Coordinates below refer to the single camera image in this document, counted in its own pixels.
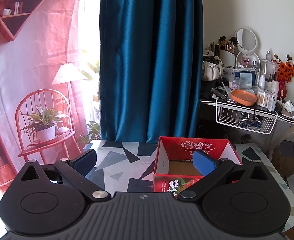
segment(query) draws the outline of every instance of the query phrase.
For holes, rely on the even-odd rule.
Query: white wire basket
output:
[[[260,119],[260,128],[257,127],[242,127],[241,126],[241,116],[242,113],[249,113],[257,116]],[[216,121],[217,123],[227,125],[230,127],[239,128],[242,130],[270,134],[274,129],[276,124],[278,114],[274,112],[273,114],[264,113],[263,111],[248,109],[231,106],[231,105],[219,105],[218,100],[216,100]]]

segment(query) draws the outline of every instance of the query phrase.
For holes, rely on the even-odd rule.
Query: teal curtain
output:
[[[202,37],[202,0],[101,0],[103,140],[194,136]]]

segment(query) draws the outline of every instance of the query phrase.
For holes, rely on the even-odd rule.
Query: red box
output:
[[[192,163],[192,155],[197,149],[217,160],[228,158],[241,164],[229,140],[161,136],[154,165],[154,192],[169,191],[177,195],[202,179]]]

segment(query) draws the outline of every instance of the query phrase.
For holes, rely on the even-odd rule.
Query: chair backrest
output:
[[[28,120],[27,114],[38,114],[36,106],[40,106],[42,109],[49,109],[58,107],[59,111],[66,114],[68,117],[62,119],[62,122],[58,123],[58,128],[65,126],[71,130],[75,130],[74,123],[71,116],[71,107],[67,98],[60,92],[52,89],[40,89],[28,94],[18,105],[15,114],[16,128],[18,133],[18,139],[21,150],[24,151],[25,147],[35,142],[36,134],[26,133],[25,130],[21,130],[31,123]]]

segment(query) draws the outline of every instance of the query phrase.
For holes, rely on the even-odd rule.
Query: orange plastic dish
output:
[[[258,100],[254,94],[241,89],[232,91],[231,99],[244,106],[253,106]]]

